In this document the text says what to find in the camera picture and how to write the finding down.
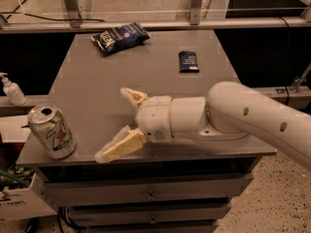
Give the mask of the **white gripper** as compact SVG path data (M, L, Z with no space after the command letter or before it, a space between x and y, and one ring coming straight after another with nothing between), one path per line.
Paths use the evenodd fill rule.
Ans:
M109 163L142 148L147 140L151 143L164 143L172 140L170 129L170 96L149 98L144 92L128 87L121 88L122 97L137 110L136 122L139 128L122 128L111 142L94 155L98 163Z

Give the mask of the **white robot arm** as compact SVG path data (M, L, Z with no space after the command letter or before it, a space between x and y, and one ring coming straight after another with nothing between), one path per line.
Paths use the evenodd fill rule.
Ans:
M121 89L136 129L122 128L94 159L109 163L147 143L187 140L207 150L237 150L254 136L305 168L311 166L311 116L241 83L214 84L205 97L173 98Z

